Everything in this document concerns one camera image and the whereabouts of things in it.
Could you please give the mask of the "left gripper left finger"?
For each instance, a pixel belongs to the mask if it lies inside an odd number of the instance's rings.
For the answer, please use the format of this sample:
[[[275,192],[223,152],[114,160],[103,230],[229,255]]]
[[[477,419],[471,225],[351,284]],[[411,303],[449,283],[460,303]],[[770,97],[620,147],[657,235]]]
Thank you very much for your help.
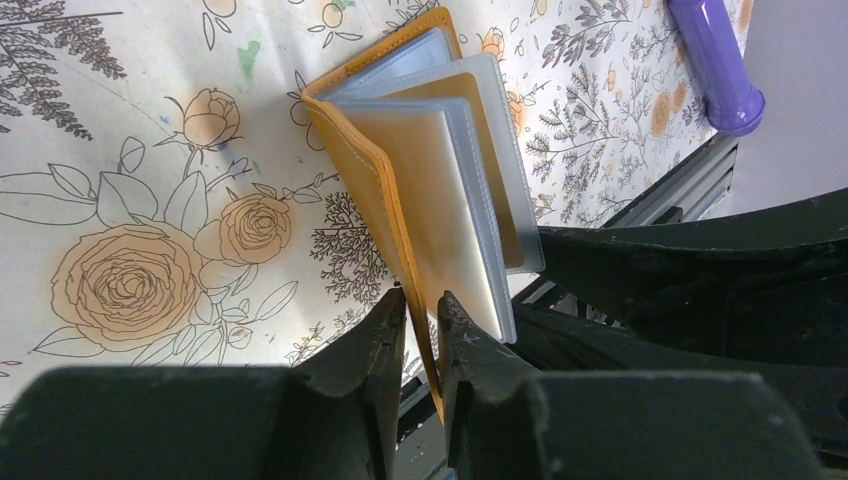
[[[406,299],[296,367],[50,371],[1,425],[5,479],[388,479]]]

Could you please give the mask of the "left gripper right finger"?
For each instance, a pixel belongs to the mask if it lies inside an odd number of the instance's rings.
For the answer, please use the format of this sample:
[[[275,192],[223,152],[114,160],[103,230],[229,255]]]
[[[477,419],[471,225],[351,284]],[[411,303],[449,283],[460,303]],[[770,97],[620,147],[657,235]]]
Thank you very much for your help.
[[[447,460],[462,479],[820,479],[801,422],[758,375],[544,372],[445,292]]]

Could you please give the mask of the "orange card holder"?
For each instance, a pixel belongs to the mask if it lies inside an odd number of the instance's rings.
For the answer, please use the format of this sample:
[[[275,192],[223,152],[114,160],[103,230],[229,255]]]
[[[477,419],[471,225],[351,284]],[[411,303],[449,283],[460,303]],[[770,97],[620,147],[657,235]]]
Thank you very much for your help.
[[[502,343],[517,339],[507,278],[545,258],[497,57],[464,56],[435,7],[310,83],[305,106],[404,292],[438,412],[429,321],[445,292]]]

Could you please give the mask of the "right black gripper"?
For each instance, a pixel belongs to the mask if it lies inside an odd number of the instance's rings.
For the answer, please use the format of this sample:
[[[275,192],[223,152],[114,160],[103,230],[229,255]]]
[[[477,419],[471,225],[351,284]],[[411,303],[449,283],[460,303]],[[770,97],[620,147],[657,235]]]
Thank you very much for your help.
[[[544,227],[544,279],[600,323],[537,300],[514,351],[543,371],[760,375],[828,464],[847,460],[847,193],[729,217]]]

